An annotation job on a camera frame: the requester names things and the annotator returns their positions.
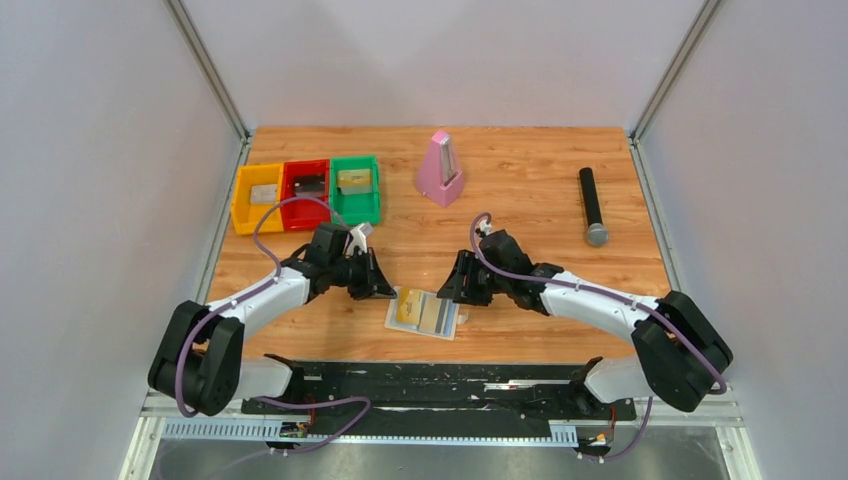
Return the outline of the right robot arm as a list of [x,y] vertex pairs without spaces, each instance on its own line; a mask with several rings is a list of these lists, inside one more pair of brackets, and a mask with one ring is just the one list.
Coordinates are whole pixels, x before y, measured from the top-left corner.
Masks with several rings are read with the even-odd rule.
[[499,230],[458,252],[437,296],[487,306],[498,294],[521,309],[577,320],[633,346],[630,357],[591,359],[572,379],[571,403],[584,417],[618,400],[648,397],[692,412],[706,396],[727,390],[723,374],[733,353],[685,293],[671,290],[658,298],[585,281],[560,266],[532,262]]

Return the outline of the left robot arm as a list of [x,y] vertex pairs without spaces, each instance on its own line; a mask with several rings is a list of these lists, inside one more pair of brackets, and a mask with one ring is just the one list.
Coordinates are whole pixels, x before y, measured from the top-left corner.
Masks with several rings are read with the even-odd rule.
[[283,413],[298,411],[307,390],[302,368],[275,354],[246,359],[244,343],[332,287],[354,300],[396,297],[367,244],[372,230],[368,223],[322,223],[309,243],[276,259],[250,287],[209,304],[180,303],[150,366],[149,387],[176,400],[187,417],[214,416],[233,400],[264,397]]

